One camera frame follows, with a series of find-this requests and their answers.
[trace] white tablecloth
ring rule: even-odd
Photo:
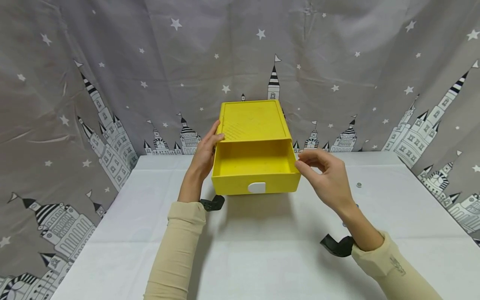
[[[364,214],[445,300],[480,299],[480,249],[392,153],[336,154]],[[142,156],[52,300],[141,300],[191,156]],[[214,195],[211,180],[202,197]],[[305,178],[291,194],[226,197],[199,241],[190,299],[385,299],[351,257],[319,244],[348,235]]]

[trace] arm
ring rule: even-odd
[[[357,208],[342,160],[323,150],[304,151],[295,166],[345,223],[355,241],[353,259],[375,279],[389,300],[442,299],[400,254],[390,236],[377,231]],[[319,168],[322,174],[311,167]]]
[[[223,134],[214,134],[219,124],[219,121],[215,122],[198,144],[192,164],[183,178],[178,201],[172,203],[167,230],[150,272],[144,300],[187,299],[193,257],[205,225],[205,210],[198,201],[202,183],[213,166],[215,144],[223,139]]]

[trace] beige sleeve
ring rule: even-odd
[[[441,300],[440,295],[400,254],[388,233],[379,232],[385,239],[380,248],[365,252],[353,245],[352,257],[368,276],[378,282],[387,299]]]
[[[187,299],[193,257],[204,225],[205,210],[201,203],[172,203],[144,300]]]

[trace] gray curtain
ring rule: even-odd
[[[475,0],[2,1],[0,299],[50,299],[224,101],[279,99],[296,152],[394,151],[480,238],[479,32]]]

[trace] yellow box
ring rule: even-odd
[[[278,100],[225,102],[220,110],[225,140],[216,145],[212,181],[219,195],[297,190],[292,138]]]

